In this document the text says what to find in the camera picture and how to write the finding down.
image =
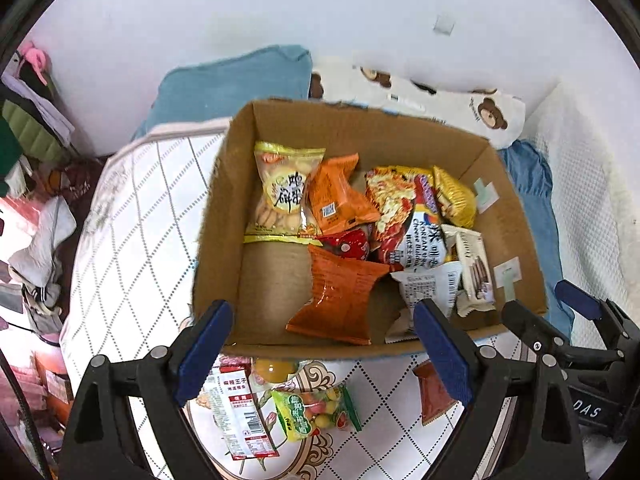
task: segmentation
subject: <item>orange snack package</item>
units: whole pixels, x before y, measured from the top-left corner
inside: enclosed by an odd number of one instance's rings
[[[287,323],[287,330],[354,345],[370,345],[367,307],[376,281],[389,266],[335,256],[309,245],[313,298]]]
[[[380,213],[364,195],[349,184],[358,154],[323,162],[309,186],[311,211],[323,235],[334,235],[380,220]]]

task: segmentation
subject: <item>brown bear face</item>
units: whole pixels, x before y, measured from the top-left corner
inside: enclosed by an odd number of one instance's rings
[[[360,71],[369,81],[379,83],[383,88],[391,88],[391,74],[363,67],[360,67]]]
[[[478,107],[478,113],[482,122],[492,130],[506,130],[507,121],[504,120],[500,108],[495,105],[495,101],[489,97],[484,98]]]
[[[322,87],[322,78],[317,72],[311,74],[311,83],[309,84],[309,99],[322,99],[324,88]]]

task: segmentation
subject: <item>brown cardboard box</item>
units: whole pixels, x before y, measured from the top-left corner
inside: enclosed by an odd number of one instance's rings
[[[234,328],[223,352],[291,358],[358,358],[419,352],[419,341],[385,344],[388,327],[404,307],[398,284],[389,276],[369,300],[372,344],[349,346],[286,332],[287,321],[310,299],[311,272],[301,244],[243,244],[249,214],[260,189],[254,160],[256,140],[292,148],[326,148],[325,158],[360,154],[352,184],[364,188],[364,172],[375,166],[426,168],[437,164],[467,186],[481,178],[492,182],[500,199],[478,215],[474,229],[484,238],[493,267],[516,256],[522,279],[516,297],[538,314],[546,312],[545,289],[526,217],[502,161],[489,142],[430,121],[393,116],[378,110],[270,100],[249,103],[235,117],[220,151],[200,234],[193,306],[200,316],[213,300],[235,306]],[[498,309],[504,289],[495,290]],[[504,328],[498,312],[455,316],[455,326],[472,337]]]

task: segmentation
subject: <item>bed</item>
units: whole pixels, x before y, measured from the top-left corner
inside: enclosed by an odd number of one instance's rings
[[[377,75],[372,77],[370,81],[378,84]],[[323,92],[322,97],[327,99],[329,92],[324,85]],[[484,100],[491,94],[482,91],[478,95]],[[370,104],[347,101],[352,105]],[[409,101],[404,104],[414,110],[414,115],[426,113],[416,108],[415,100]],[[153,346],[169,344],[190,317],[200,216],[206,204],[209,175],[228,124],[229,118],[160,124],[108,161],[82,231],[70,314],[61,338],[75,388],[93,355],[102,353],[114,361],[140,358]],[[508,140],[501,136],[498,142]],[[604,153],[594,128],[562,86],[523,121],[521,130],[502,152],[536,237],[548,286],[550,319],[565,332],[570,332],[573,324],[572,341],[584,346],[602,342],[584,318],[575,314],[574,320],[570,309],[554,302],[550,287],[563,276],[596,296],[615,300],[638,321],[632,308],[637,304],[636,289],[633,282],[625,280],[625,276],[633,275],[637,231],[630,202]],[[577,171],[585,164],[593,171]],[[495,346],[506,357],[530,358],[528,349],[510,333],[483,343]],[[457,404],[428,426],[418,423],[419,409],[416,413],[414,408],[419,406],[417,384],[411,380],[410,371],[425,358],[419,354],[386,360],[306,363],[297,378],[299,386],[305,389],[347,379],[364,429],[357,435],[338,432],[328,438],[307,439],[301,445],[285,444],[279,449],[281,456],[268,461],[230,460],[209,410],[190,402],[186,413],[226,478],[270,479],[297,474],[310,480],[419,479],[462,413]],[[414,402],[400,402],[402,397]],[[262,414],[270,420],[273,401],[261,398],[260,402],[263,400]],[[153,473],[158,478],[171,478],[144,407],[134,400],[132,408]],[[492,469],[504,439],[504,421],[510,420],[511,411],[510,403],[505,402],[476,473],[478,478]],[[274,442],[280,444],[279,425],[271,429]],[[588,469],[596,478],[608,465],[607,460],[612,460],[610,456],[615,456],[615,450],[599,442],[593,449]]]

